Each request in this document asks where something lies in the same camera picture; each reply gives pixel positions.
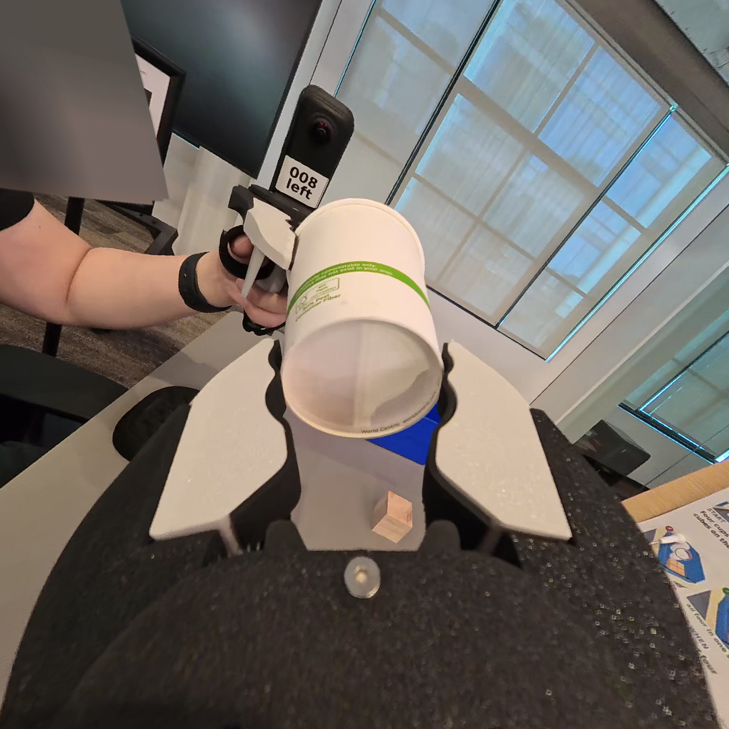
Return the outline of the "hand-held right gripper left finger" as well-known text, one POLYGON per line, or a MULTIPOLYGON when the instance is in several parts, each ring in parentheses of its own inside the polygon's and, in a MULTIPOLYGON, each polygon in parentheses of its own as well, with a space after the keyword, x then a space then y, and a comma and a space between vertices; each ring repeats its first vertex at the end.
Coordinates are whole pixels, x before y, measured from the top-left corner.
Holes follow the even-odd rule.
POLYGON ((265 547, 302 495, 285 418, 281 345, 263 339, 195 396, 150 536, 157 542, 215 532, 228 555, 265 547))

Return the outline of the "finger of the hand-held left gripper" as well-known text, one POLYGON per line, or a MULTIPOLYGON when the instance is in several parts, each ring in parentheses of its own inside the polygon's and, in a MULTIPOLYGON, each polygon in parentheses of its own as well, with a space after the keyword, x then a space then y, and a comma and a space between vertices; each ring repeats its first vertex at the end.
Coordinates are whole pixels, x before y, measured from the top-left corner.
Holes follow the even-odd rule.
POLYGON ((255 249, 283 270, 290 270, 297 241, 290 214, 266 202, 254 202, 243 221, 243 231, 255 249))

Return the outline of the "blue plastic bin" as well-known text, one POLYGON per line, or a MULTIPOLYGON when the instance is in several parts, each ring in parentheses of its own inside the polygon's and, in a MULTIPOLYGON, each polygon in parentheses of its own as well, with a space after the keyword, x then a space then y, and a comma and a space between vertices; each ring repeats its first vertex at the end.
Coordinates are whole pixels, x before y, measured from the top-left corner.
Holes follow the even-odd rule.
POLYGON ((387 436, 369 439, 368 442, 424 466, 428 459, 433 433, 439 423, 440 414, 438 405, 435 404, 423 418, 406 429, 387 436))

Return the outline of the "white paper cup green band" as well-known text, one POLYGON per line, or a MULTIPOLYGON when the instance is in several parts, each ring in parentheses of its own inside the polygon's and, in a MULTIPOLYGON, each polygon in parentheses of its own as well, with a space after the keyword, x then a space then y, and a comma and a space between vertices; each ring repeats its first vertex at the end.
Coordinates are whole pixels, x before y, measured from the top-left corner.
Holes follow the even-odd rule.
POLYGON ((315 429, 373 439, 401 432, 440 394, 444 365, 421 243, 386 205, 343 199, 297 229, 281 385, 315 429))

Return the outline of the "person's left forearm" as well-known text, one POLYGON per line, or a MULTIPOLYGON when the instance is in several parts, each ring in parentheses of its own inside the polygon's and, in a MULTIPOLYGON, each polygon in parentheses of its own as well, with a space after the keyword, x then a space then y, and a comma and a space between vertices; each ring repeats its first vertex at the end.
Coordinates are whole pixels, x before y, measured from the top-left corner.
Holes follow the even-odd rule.
POLYGON ((93 248, 38 202, 1 232, 1 303, 37 319, 131 330, 193 315, 179 257, 93 248))

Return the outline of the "person's left hand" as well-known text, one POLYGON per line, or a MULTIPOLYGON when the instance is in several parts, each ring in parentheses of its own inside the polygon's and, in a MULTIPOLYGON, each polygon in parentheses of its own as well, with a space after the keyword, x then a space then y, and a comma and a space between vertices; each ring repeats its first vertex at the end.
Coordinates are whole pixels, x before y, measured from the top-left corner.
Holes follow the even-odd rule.
POLYGON ((263 327, 278 327, 287 315, 288 287, 279 292, 264 290, 255 283, 247 296, 241 296, 243 279, 235 278, 223 266, 219 251, 205 253, 196 264, 197 287, 209 305, 217 308, 237 306, 253 323, 263 327))

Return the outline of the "black wrist band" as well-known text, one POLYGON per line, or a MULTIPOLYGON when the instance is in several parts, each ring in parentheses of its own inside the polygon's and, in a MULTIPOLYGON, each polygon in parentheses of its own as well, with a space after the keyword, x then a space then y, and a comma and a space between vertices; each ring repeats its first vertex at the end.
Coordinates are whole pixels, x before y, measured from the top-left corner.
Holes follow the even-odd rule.
POLYGON ((204 252, 191 254, 182 261, 178 271, 178 293, 184 304, 196 313, 216 314, 228 312, 231 309, 230 305, 223 307, 211 305, 199 287, 197 264, 204 255, 204 252))

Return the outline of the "large dark screen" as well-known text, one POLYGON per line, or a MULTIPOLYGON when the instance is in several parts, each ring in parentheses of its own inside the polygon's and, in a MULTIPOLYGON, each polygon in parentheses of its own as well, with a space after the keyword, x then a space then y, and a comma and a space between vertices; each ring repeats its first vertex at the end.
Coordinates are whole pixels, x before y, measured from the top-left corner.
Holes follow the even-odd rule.
POLYGON ((185 72, 172 130, 260 173, 321 1, 122 1, 128 30, 185 72))

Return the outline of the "black box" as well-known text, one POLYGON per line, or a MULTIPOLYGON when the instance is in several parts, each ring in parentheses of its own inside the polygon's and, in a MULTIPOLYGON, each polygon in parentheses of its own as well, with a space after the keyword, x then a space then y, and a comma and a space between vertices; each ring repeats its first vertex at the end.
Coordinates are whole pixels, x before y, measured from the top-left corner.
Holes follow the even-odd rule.
POLYGON ((608 486, 615 486, 651 458, 626 433, 605 420, 588 429, 574 446, 608 486))

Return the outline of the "wooden cube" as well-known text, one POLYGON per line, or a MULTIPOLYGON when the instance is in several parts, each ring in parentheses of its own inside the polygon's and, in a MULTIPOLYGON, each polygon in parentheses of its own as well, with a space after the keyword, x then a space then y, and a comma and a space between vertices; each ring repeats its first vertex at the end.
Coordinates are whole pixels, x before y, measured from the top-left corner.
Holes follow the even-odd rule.
POLYGON ((373 510, 372 533, 397 544, 412 528, 412 502, 394 491, 386 492, 373 510))

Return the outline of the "black framed floor sign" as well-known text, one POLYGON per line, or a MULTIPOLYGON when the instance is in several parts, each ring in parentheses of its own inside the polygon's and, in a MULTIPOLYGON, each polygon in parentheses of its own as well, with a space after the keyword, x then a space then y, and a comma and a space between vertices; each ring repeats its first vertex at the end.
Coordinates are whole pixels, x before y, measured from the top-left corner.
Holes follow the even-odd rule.
POLYGON ((147 42, 133 35, 131 40, 158 142, 159 156, 164 163, 186 73, 147 42))

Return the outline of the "black office chair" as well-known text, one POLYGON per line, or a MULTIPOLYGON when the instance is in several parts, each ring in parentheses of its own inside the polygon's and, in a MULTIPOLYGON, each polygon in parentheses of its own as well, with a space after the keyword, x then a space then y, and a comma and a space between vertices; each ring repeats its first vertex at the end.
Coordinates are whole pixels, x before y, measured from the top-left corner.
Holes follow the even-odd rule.
POLYGON ((21 346, 1 346, 1 485, 50 451, 47 415, 84 424, 128 391, 123 385, 21 346))

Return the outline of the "large paned window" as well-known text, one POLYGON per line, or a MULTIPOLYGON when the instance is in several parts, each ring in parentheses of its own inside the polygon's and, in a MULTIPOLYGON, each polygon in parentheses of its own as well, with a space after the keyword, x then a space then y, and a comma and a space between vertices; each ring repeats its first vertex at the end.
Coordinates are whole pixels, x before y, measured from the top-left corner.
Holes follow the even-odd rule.
POLYGON ((621 406, 710 461, 728 450, 727 316, 697 333, 621 406))
POLYGON ((326 202, 390 205, 426 284, 543 360, 727 175, 574 2, 371 2, 326 202))

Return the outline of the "printed instruction sheet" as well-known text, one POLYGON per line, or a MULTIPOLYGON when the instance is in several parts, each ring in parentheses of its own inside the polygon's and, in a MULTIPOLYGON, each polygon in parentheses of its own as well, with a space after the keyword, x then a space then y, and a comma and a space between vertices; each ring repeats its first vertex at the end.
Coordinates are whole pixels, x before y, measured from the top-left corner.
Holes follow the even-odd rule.
POLYGON ((727 684, 728 489, 639 522, 697 643, 708 679, 727 684))

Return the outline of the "person's black shirt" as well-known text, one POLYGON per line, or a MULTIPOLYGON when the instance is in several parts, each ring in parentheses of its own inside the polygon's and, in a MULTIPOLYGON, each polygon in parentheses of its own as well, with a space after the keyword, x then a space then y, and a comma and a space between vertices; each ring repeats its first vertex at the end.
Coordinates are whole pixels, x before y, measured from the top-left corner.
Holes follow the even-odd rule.
POLYGON ((8 230, 32 212, 35 197, 23 190, 0 189, 0 231, 8 230))

